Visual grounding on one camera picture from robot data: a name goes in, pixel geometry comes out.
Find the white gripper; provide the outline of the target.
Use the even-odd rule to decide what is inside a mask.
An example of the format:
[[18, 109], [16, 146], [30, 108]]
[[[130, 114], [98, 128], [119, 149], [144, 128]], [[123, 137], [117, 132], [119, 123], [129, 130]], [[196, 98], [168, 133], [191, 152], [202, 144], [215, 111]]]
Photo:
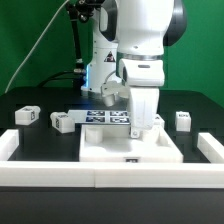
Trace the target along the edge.
[[162, 60], [121, 59], [118, 75], [122, 83], [105, 81], [101, 95], [106, 106], [115, 104], [115, 95], [128, 98], [130, 136], [138, 139], [139, 130], [151, 129], [157, 113], [159, 87], [164, 85], [165, 75]]

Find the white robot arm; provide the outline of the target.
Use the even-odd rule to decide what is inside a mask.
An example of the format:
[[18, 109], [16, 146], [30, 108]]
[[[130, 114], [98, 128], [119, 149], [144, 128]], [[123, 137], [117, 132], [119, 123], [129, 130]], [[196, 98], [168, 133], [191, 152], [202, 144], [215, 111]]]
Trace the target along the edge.
[[107, 106], [128, 100], [130, 135], [153, 127], [164, 85], [164, 48], [186, 30], [182, 0], [78, 0], [82, 22], [93, 20], [93, 57], [82, 88]]

